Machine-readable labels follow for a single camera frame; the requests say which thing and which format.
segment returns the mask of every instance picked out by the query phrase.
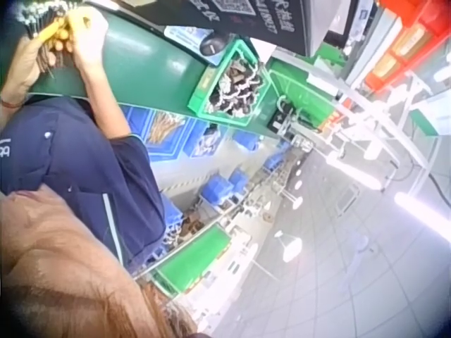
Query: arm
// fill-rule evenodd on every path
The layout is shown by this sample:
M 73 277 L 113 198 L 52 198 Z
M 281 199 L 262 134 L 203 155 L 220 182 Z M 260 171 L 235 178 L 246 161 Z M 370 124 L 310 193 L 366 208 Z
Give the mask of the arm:
M 108 139 L 131 134 L 102 65 L 107 21 L 97 9 L 84 6 L 70 11 L 68 21 L 73 32 L 74 61 L 85 83 L 99 129 Z
M 82 71 L 87 96 L 94 112 L 97 126 L 107 139 L 124 137 L 132 133 L 125 116 L 111 91 L 101 65 Z

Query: wire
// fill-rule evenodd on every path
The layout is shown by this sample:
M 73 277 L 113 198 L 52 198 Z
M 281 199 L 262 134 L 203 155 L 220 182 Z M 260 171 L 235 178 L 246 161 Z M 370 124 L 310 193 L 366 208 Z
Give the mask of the wire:
M 431 179 L 432 183 L 435 185 L 435 188 L 437 189 L 437 192 L 440 195 L 440 197 L 443 200 L 443 202 L 445 202 L 447 207 L 451 209 L 451 202 L 448 201 L 448 199 L 446 198 L 445 194 L 443 193 L 442 189 L 440 188 L 440 185 L 438 184 L 438 182 L 435 179 L 435 177 L 432 176 L 432 174 L 429 174 L 429 178 Z

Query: bright light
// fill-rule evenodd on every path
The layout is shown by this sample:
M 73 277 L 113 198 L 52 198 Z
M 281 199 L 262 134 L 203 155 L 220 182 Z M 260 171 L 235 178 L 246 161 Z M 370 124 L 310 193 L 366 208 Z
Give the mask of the bright light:
M 368 161 L 374 161 L 376 160 L 382 151 L 382 144 L 377 141 L 371 141 L 371 143 L 368 145 L 368 148 L 366 148 L 364 158 Z
M 302 197 L 298 197 L 297 200 L 293 202 L 293 210 L 297 210 L 303 201 L 304 199 Z
M 364 173 L 363 171 L 354 168 L 349 164 L 339 161 L 338 153 L 336 151 L 332 151 L 330 154 L 327 155 L 326 162 L 328 165 L 331 165 L 334 168 L 343 171 L 346 175 L 355 179 L 356 181 L 359 181 L 363 185 L 367 186 L 369 189 L 372 190 L 382 189 L 382 184 L 373 176 Z
M 109 8 L 112 11 L 118 11 L 119 5 L 116 2 L 112 2 L 110 0 L 89 0 L 89 2 L 92 2 L 93 4 L 98 4 L 100 6 L 103 6 L 105 8 Z
M 451 221 L 404 192 L 396 193 L 395 202 L 451 243 Z
M 447 65 L 434 74 L 436 82 L 442 82 L 451 77 L 451 65 Z
M 302 251 L 302 240 L 296 238 L 293 242 L 289 243 L 283 251 L 283 261 L 288 263 L 296 258 Z
M 299 181 L 297 181 L 296 184 L 295 184 L 295 189 L 298 190 L 301 186 L 302 186 L 302 181 L 299 180 Z

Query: ceiling light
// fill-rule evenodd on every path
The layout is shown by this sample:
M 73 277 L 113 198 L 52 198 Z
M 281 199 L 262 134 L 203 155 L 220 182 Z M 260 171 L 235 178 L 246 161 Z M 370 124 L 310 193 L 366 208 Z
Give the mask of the ceiling light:
M 300 238 L 294 239 L 289 243 L 283 251 L 283 261 L 288 263 L 296 258 L 302 251 L 302 240 Z
M 382 144 L 377 141 L 371 141 L 368 145 L 368 148 L 366 148 L 364 158 L 368 161 L 374 161 L 376 160 L 382 151 Z
M 451 243 L 451 221 L 404 192 L 396 193 L 395 202 Z
M 304 199 L 302 197 L 298 197 L 297 200 L 293 202 L 293 210 L 297 210 L 303 201 Z
M 451 65 L 447 65 L 434 74 L 436 82 L 442 82 L 451 77 Z
M 295 189 L 298 190 L 301 186 L 302 186 L 302 181 L 299 180 L 299 181 L 297 181 L 296 184 L 295 184 Z
M 332 151 L 326 157 L 326 162 L 328 165 L 337 168 L 338 170 L 343 171 L 349 177 L 359 181 L 366 187 L 372 190 L 381 190 L 382 184 L 370 174 L 367 174 L 357 168 L 352 167 L 349 164 L 343 163 L 338 160 L 338 153 L 336 151 Z

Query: green workbench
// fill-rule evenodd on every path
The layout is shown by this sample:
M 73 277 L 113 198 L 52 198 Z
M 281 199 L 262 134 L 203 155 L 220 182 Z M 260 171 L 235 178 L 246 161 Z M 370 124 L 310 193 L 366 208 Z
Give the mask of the green workbench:
M 120 104 L 156 108 L 190 117 L 196 115 L 187 107 L 191 94 L 206 65 L 165 39 L 118 16 L 104 12 L 109 31 L 104 47 L 104 67 Z M 0 84 L 3 84 L 23 27 L 14 22 L 1 40 Z M 43 75 L 31 92 L 34 94 L 86 97 L 78 71 L 68 65 Z M 241 129 L 276 137 L 266 124 L 276 109 L 276 92 L 270 91 L 258 109 L 259 116 Z

